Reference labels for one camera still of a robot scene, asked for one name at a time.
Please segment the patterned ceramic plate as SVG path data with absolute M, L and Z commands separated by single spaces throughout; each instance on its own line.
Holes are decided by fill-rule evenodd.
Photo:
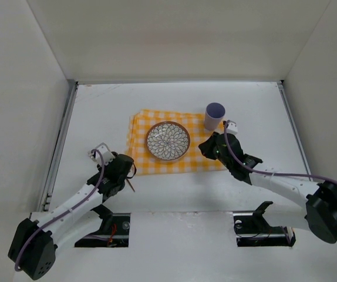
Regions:
M 163 121 L 148 130 L 145 145 L 148 152 L 157 160 L 173 162 L 188 152 L 191 138 L 183 125 L 174 121 Z

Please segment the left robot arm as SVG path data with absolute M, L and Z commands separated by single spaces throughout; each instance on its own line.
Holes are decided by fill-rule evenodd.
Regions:
M 104 203 L 122 191 L 136 171 L 131 157 L 108 152 L 100 157 L 97 173 L 67 201 L 36 220 L 22 220 L 8 251 L 15 271 L 38 280 L 52 268 L 65 247 L 73 247 L 94 232 L 115 234 L 113 213 Z

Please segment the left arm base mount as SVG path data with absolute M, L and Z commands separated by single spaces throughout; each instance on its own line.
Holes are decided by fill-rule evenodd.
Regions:
M 113 213 L 104 205 L 93 211 L 102 220 L 100 226 L 75 243 L 76 248 L 125 248 L 129 246 L 130 213 Z

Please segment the lavender paper cup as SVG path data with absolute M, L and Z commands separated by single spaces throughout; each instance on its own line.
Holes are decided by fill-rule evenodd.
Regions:
M 215 130 L 225 116 L 225 108 L 222 104 L 213 102 L 205 109 L 204 127 L 207 130 Z

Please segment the silver copper fork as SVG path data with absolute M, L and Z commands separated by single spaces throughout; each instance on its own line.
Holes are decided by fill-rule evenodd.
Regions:
M 88 151 L 88 156 L 93 160 L 96 161 L 96 153 L 93 150 Z

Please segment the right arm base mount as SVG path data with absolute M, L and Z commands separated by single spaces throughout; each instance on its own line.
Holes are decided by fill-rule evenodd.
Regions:
M 272 205 L 265 201 L 255 210 L 233 213 L 234 233 L 238 247 L 293 247 L 296 235 L 292 228 L 270 226 L 263 215 Z

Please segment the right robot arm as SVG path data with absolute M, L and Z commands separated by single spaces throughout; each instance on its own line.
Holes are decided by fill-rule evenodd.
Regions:
M 230 133 L 217 132 L 198 146 L 201 154 L 220 161 L 231 175 L 249 185 L 270 190 L 294 203 L 299 213 L 290 218 L 300 222 L 326 243 L 337 242 L 337 182 L 322 176 L 280 173 L 273 166 L 243 152 L 239 140 Z

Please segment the yellow white checkered cloth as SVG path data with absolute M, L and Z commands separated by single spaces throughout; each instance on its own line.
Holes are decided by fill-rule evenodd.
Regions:
M 177 122 L 184 126 L 189 132 L 191 140 L 188 152 L 173 162 L 156 159 L 147 150 L 145 144 L 146 134 L 150 128 L 165 121 Z M 224 170 L 224 166 L 219 161 L 205 158 L 198 148 L 198 145 L 206 141 L 211 135 L 211 132 L 204 128 L 203 121 L 203 113 L 180 113 L 151 109 L 143 109 L 131 116 L 126 154 L 134 159 L 137 174 L 173 174 Z

